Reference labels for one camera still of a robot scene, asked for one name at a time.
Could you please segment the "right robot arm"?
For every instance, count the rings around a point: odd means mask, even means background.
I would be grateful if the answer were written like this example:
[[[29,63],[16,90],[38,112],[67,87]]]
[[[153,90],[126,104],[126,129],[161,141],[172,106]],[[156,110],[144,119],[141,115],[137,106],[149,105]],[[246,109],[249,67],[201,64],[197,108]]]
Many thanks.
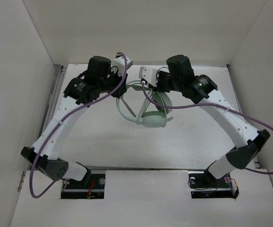
[[[269,140],[270,133],[266,129],[258,130],[240,116],[210,77],[195,75],[187,56],[172,56],[167,59],[166,64],[168,72],[153,70],[149,73],[149,86],[155,91],[180,92],[209,114],[234,144],[228,153],[211,163],[204,171],[205,183],[215,186],[230,172],[245,169]]]

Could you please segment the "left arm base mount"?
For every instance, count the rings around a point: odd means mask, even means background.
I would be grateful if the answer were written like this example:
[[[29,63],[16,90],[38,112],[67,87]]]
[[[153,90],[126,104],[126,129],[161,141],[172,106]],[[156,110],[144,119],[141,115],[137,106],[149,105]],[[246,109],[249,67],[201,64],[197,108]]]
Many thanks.
[[[104,199],[106,184],[106,170],[92,170],[89,181],[86,185],[75,180],[63,182],[61,199],[74,200],[98,200]]]

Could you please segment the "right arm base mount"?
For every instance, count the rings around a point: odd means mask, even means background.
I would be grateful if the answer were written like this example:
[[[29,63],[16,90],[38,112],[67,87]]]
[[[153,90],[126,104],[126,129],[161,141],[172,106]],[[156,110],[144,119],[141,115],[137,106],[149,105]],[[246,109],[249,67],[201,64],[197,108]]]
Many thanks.
[[[211,182],[205,178],[204,172],[189,172],[188,177],[192,199],[236,199],[239,196],[238,184],[230,174]]]

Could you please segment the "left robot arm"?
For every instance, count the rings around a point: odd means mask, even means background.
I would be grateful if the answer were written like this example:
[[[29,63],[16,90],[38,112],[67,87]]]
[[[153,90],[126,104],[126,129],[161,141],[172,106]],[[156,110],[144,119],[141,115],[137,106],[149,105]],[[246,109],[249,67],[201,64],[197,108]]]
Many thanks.
[[[31,166],[53,181],[70,179],[79,187],[87,187],[91,171],[80,163],[60,158],[63,144],[77,120],[102,93],[119,97],[125,91],[127,70],[133,65],[129,57],[117,55],[113,60],[93,56],[87,69],[73,78],[64,90],[60,106],[40,138],[24,147],[21,156]]]

